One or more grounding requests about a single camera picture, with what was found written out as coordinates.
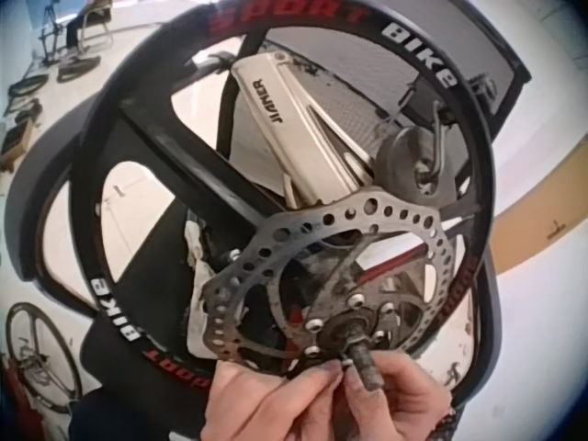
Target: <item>hand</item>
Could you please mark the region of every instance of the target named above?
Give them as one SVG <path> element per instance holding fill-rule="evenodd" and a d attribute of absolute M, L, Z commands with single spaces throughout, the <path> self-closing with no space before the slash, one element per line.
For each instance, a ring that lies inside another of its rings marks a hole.
<path fill-rule="evenodd" d="M 364 389 L 354 367 L 345 373 L 345 396 L 362 441 L 425 441 L 447 415 L 451 394 L 409 356 L 373 352 L 384 390 Z"/>
<path fill-rule="evenodd" d="M 343 378 L 330 361 L 293 380 L 219 362 L 202 441 L 330 441 L 333 393 Z"/>

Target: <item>fingernail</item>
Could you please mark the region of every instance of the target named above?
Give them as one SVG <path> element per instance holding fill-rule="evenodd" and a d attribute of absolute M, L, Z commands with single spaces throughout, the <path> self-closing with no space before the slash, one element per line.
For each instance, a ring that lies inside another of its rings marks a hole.
<path fill-rule="evenodd" d="M 329 372 L 339 372 L 341 370 L 341 362 L 339 360 L 327 361 L 320 365 L 320 368 L 328 370 Z"/>
<path fill-rule="evenodd" d="M 345 376 L 347 379 L 347 386 L 349 386 L 353 390 L 362 390 L 364 389 L 364 385 L 361 382 L 361 378 L 357 373 L 357 369 L 355 366 L 350 367 L 346 372 Z"/>

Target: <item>tire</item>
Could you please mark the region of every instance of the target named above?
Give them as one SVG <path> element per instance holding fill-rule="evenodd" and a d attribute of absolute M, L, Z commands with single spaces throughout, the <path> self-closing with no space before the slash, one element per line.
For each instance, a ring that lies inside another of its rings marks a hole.
<path fill-rule="evenodd" d="M 11 98 L 21 98 L 22 96 L 34 94 L 46 85 L 48 81 L 49 76 L 47 74 L 30 76 L 8 87 L 8 96 Z"/>
<path fill-rule="evenodd" d="M 85 58 L 59 68 L 57 83 L 63 84 L 73 81 L 94 70 L 100 64 L 100 57 Z"/>
<path fill-rule="evenodd" d="M 60 349 L 62 350 L 63 354 L 65 355 L 65 360 L 67 361 L 67 365 L 72 372 L 73 397 L 69 397 L 70 401 L 79 400 L 82 397 L 82 381 L 80 380 L 80 373 L 77 369 L 77 366 L 75 365 L 74 356 L 72 355 L 72 352 L 67 347 L 67 344 L 65 343 L 65 340 L 63 339 L 62 335 L 60 334 L 59 329 L 57 329 L 57 326 L 55 326 L 55 323 L 53 323 L 51 321 L 51 319 L 49 318 L 49 316 L 47 314 L 45 314 L 45 312 L 43 312 L 41 309 L 39 309 L 38 307 L 36 307 L 35 305 L 33 305 L 31 303 L 26 303 L 26 302 L 16 303 L 15 305 L 12 306 L 12 308 L 10 308 L 10 310 L 8 311 L 8 315 L 6 316 L 6 345 L 8 346 L 8 354 L 10 355 L 10 357 L 13 360 L 18 361 L 18 358 L 16 357 L 16 354 L 15 354 L 15 348 L 12 346 L 13 340 L 12 340 L 12 326 L 11 325 L 12 325 L 12 321 L 14 320 L 15 316 L 20 312 L 25 312 L 31 318 L 35 317 L 36 320 L 41 320 L 49 328 L 49 330 L 51 331 L 51 334 L 53 335 L 53 337 L 55 337 L 57 344 L 59 345 Z M 40 402 L 40 404 L 42 404 L 47 409 L 50 409 L 56 413 L 69 413 L 69 406 L 68 405 L 57 404 L 57 403 L 49 400 L 42 393 L 40 393 L 37 389 L 35 389 L 35 387 L 28 381 L 27 376 L 20 368 L 17 370 L 17 372 L 18 372 L 18 379 L 20 380 L 20 382 L 25 386 L 25 388 L 27 388 L 28 393 L 30 393 L 30 395 L 35 400 Z"/>

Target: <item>black spoke wheel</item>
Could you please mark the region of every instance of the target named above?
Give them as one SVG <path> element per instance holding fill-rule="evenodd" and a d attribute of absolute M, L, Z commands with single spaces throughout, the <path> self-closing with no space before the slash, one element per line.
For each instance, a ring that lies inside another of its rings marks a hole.
<path fill-rule="evenodd" d="M 18 336 L 21 345 L 15 346 L 15 338 L 17 336 L 13 332 L 13 322 L 18 315 L 27 315 L 29 319 L 30 340 L 22 335 Z M 63 358 L 67 364 L 68 370 L 71 372 L 73 387 L 69 388 L 63 383 L 60 372 L 54 372 L 51 368 L 51 359 L 40 347 L 40 340 L 38 334 L 37 322 L 42 322 L 43 325 L 49 329 L 51 336 L 59 346 Z M 6 316 L 6 343 L 8 346 L 8 354 L 16 361 L 18 367 L 18 378 L 20 382 L 27 388 L 28 393 L 40 402 L 44 407 L 57 412 L 68 413 L 69 406 L 67 403 L 62 404 L 54 401 L 47 395 L 40 386 L 47 386 L 53 383 L 69 403 L 70 401 L 77 401 L 82 397 L 82 381 L 80 380 L 80 373 L 75 365 L 74 357 L 69 347 L 65 343 L 62 335 L 55 326 L 55 323 L 39 308 L 31 303 L 16 303 L 8 311 Z"/>
<path fill-rule="evenodd" d="M 396 42 L 395 34 L 385 31 L 393 24 L 430 48 L 438 62 L 427 66 L 404 44 Z M 338 30 L 393 52 L 434 86 L 461 129 L 471 162 L 468 190 L 440 212 L 442 221 L 462 218 L 446 233 L 448 237 L 463 235 L 466 250 L 445 304 L 414 348 L 436 334 L 463 300 L 488 241 L 494 181 L 487 124 L 467 81 L 420 29 L 389 9 L 361 1 L 228 0 L 197 6 L 148 38 L 104 86 L 74 157 L 70 187 L 74 244 L 97 304 L 119 328 L 120 338 L 135 351 L 148 358 L 155 353 L 173 360 L 182 375 L 177 370 L 172 375 L 190 384 L 194 384 L 194 378 L 210 378 L 209 364 L 195 357 L 180 359 L 166 354 L 150 338 L 148 329 L 133 322 L 132 311 L 116 303 L 121 296 L 109 271 L 102 240 L 102 189 L 116 164 L 142 164 L 233 248 L 243 249 L 259 225 L 283 208 L 180 122 L 171 95 L 178 73 L 197 52 L 231 37 L 260 35 L 281 27 Z M 169 371 L 159 359 L 155 363 Z M 206 380 L 197 383 L 208 384 Z"/>

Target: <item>three-spoke rim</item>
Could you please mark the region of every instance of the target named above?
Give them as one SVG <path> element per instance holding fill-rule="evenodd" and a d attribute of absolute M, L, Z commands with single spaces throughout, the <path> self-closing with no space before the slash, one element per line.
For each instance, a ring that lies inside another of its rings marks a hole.
<path fill-rule="evenodd" d="M 441 66 L 455 75 L 455 85 L 446 88 L 439 81 L 436 68 L 430 69 L 405 45 L 382 35 L 391 23 L 400 25 L 433 51 Z M 100 211 L 104 181 L 116 164 L 132 161 L 148 167 L 188 209 L 225 235 L 234 248 L 245 247 L 257 226 L 282 210 L 275 200 L 187 129 L 171 104 L 178 72 L 196 52 L 231 37 L 279 27 L 339 30 L 394 52 L 435 86 L 458 121 L 468 146 L 472 176 L 466 194 L 441 209 L 441 220 L 462 218 L 447 234 L 449 238 L 462 234 L 466 252 L 446 305 L 431 323 L 424 340 L 436 333 L 459 305 L 480 267 L 494 200 L 491 144 L 480 107 L 454 63 L 400 15 L 360 1 L 227 0 L 197 6 L 154 33 L 119 67 L 96 101 L 73 161 L 73 240 L 90 290 L 104 311 L 105 305 L 119 298 L 102 242 Z M 121 338 L 144 354 L 156 351 L 173 360 L 183 374 L 178 375 L 176 370 L 175 376 L 190 384 L 194 384 L 194 379 L 210 376 L 209 368 L 198 359 L 166 354 L 140 329 L 139 323 L 132 322 L 127 312 L 109 316 L 120 329 Z"/>

